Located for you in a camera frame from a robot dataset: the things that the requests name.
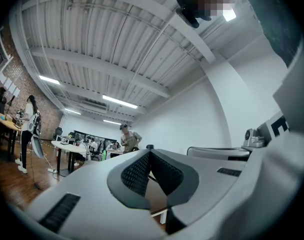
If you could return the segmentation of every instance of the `ceiling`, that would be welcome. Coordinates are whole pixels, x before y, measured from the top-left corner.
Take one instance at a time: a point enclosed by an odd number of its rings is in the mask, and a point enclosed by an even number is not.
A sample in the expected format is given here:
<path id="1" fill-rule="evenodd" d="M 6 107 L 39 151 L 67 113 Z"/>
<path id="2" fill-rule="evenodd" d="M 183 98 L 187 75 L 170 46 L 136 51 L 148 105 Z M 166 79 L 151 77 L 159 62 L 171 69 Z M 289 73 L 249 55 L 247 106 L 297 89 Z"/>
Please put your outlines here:
<path id="1" fill-rule="evenodd" d="M 21 6 L 35 70 L 60 82 L 49 84 L 60 108 L 120 123 L 169 99 L 201 60 L 211 60 L 211 50 L 228 59 L 260 35 L 247 0 L 235 5 L 236 19 L 214 16 L 197 29 L 168 17 L 176 0 L 22 0 Z"/>

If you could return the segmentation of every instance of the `brick wall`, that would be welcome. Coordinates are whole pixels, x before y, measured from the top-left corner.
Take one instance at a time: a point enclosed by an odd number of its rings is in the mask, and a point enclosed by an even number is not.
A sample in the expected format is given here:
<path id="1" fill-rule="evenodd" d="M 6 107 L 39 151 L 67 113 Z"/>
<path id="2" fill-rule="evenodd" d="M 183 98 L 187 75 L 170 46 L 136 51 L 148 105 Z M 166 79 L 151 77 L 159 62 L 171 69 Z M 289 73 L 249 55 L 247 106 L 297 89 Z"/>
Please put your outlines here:
<path id="1" fill-rule="evenodd" d="M 18 97 L 16 97 L 12 106 L 9 109 L 9 114 L 13 117 L 16 115 L 18 109 L 27 103 L 29 95 L 34 95 L 36 105 L 41 113 L 42 129 L 41 139 L 51 140 L 55 129 L 59 126 L 63 113 L 43 94 L 33 79 L 30 77 L 28 71 L 24 67 L 13 43 L 11 37 L 10 26 L 8 22 L 3 24 L 1 32 L 2 41 L 7 54 L 13 56 L 12 61 L 3 71 L 5 77 L 10 78 L 12 82 L 20 89 Z M 8 91 L 5 94 L 7 101 L 10 101 L 12 94 Z"/>

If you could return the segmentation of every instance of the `ceiling light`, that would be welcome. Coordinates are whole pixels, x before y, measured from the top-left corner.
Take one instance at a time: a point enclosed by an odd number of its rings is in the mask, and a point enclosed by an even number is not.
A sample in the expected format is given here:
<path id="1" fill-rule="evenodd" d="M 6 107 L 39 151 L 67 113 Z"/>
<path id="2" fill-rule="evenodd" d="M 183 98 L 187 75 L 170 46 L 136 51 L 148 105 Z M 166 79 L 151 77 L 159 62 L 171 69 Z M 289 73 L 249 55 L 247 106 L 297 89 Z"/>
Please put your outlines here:
<path id="1" fill-rule="evenodd" d="M 111 123 L 111 124 L 116 124 L 116 125 L 121 125 L 119 122 L 112 122 L 112 121 L 108 121 L 108 120 L 103 120 L 106 123 Z"/>
<path id="2" fill-rule="evenodd" d="M 122 100 L 118 100 L 116 98 L 111 98 L 111 97 L 108 97 L 108 96 L 105 96 L 105 95 L 102 95 L 102 98 L 105 99 L 105 100 L 108 100 L 110 102 L 115 102 L 115 103 L 119 103 L 121 105 L 124 105 L 124 106 L 127 106 L 127 107 L 130 107 L 132 109 L 136 109 L 138 106 L 136 105 L 133 105 L 133 104 L 130 104 L 130 103 L 127 103 L 127 102 L 124 102 Z"/>
<path id="3" fill-rule="evenodd" d="M 65 110 L 66 110 L 66 111 L 68 111 L 68 112 L 72 112 L 72 113 L 76 113 L 76 114 L 78 114 L 78 115 L 81 115 L 81 113 L 79 113 L 79 112 L 75 112 L 75 111 L 70 110 L 70 109 L 67 109 L 67 108 L 65 108 Z"/>
<path id="4" fill-rule="evenodd" d="M 45 76 L 42 76 L 42 75 L 39 75 L 39 77 L 44 80 L 44 81 L 48 81 L 48 82 L 51 82 L 53 84 L 57 84 L 59 85 L 59 81 L 58 80 L 54 80 L 54 79 L 51 79 L 51 78 L 48 78 L 48 77 L 45 77 Z"/>
<path id="5" fill-rule="evenodd" d="M 223 10 L 223 16 L 227 22 L 229 22 L 230 20 L 233 20 L 237 17 L 236 13 L 234 12 L 234 10 L 232 8 L 229 10 Z"/>

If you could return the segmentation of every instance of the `white sneakers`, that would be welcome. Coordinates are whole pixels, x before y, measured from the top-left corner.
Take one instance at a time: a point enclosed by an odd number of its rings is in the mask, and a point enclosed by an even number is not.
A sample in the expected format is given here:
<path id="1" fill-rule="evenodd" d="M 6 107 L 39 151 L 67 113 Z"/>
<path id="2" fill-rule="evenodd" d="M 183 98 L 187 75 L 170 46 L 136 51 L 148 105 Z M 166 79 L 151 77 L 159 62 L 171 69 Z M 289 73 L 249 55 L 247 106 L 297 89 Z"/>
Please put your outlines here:
<path id="1" fill-rule="evenodd" d="M 20 161 L 20 158 L 15 159 L 15 163 L 18 164 L 18 165 L 20 165 L 20 166 L 22 166 L 22 162 Z"/>
<path id="2" fill-rule="evenodd" d="M 19 165 L 17 168 L 18 168 L 19 171 L 21 171 L 24 174 L 28 173 L 27 169 L 23 168 L 21 165 Z"/>

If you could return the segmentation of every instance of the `corrugated metal ceiling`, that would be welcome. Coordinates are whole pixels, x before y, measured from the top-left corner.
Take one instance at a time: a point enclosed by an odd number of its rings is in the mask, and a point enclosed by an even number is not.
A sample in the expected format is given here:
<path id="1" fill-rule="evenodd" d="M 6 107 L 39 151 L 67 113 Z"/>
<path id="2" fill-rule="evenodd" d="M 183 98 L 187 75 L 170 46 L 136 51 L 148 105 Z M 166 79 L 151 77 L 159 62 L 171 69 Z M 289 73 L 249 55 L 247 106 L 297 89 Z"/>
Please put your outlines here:
<path id="1" fill-rule="evenodd" d="M 174 11 L 176 0 L 154 0 Z M 238 20 L 225 22 L 223 17 L 201 21 L 195 31 L 211 48 L 218 50 L 248 27 L 242 21 L 252 17 L 250 7 L 240 6 Z M 39 4 L 40 34 L 46 48 L 84 54 L 135 72 L 147 47 L 158 35 L 164 21 L 143 9 L 118 0 L 50 0 Z M 37 27 L 37 7 L 22 12 L 23 26 L 30 48 L 41 47 Z M 139 75 L 170 88 L 195 68 L 201 53 L 172 26 L 168 26 L 144 61 Z M 41 75 L 62 83 L 111 96 L 141 107 L 149 107 L 159 96 L 129 81 L 48 58 L 34 56 Z M 58 96 L 62 92 L 52 90 Z M 72 93 L 64 95 L 74 101 L 86 99 Z M 135 110 L 106 104 L 111 112 L 136 116 Z"/>

